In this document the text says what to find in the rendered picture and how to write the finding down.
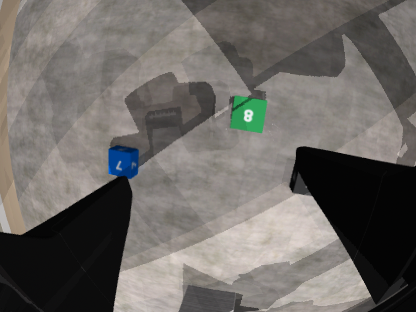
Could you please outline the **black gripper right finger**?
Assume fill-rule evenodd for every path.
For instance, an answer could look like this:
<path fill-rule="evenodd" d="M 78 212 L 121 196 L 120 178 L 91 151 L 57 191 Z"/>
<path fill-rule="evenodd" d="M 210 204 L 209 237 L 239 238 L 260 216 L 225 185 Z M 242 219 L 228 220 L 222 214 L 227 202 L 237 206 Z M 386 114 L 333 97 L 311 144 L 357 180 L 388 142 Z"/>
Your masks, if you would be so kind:
<path fill-rule="evenodd" d="M 297 172 L 380 304 L 416 255 L 416 167 L 297 147 Z"/>

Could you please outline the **green block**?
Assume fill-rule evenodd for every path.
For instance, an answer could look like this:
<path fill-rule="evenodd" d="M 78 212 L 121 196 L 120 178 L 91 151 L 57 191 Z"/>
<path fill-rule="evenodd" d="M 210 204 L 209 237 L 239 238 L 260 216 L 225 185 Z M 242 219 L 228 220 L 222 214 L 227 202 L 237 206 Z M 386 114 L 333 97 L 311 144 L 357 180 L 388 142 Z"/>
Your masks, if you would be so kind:
<path fill-rule="evenodd" d="M 229 128 L 263 133 L 265 108 L 268 100 L 235 96 Z"/>

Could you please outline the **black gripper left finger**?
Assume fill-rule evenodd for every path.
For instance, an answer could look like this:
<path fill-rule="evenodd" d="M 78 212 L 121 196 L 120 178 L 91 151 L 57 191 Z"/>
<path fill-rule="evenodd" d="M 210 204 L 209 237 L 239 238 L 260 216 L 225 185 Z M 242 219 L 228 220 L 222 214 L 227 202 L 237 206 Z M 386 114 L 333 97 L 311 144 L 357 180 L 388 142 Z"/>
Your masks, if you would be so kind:
<path fill-rule="evenodd" d="M 36 312 L 113 312 L 131 201 L 119 176 L 24 235 L 0 232 L 0 283 Z"/>

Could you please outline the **blue block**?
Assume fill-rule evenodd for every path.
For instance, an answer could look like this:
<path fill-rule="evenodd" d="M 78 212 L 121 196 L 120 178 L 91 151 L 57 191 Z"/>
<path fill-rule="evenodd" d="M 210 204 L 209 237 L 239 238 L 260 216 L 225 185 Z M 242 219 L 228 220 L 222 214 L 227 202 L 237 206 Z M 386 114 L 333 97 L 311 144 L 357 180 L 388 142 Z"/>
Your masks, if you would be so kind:
<path fill-rule="evenodd" d="M 116 145 L 109 148 L 109 175 L 132 179 L 139 169 L 139 149 Z"/>

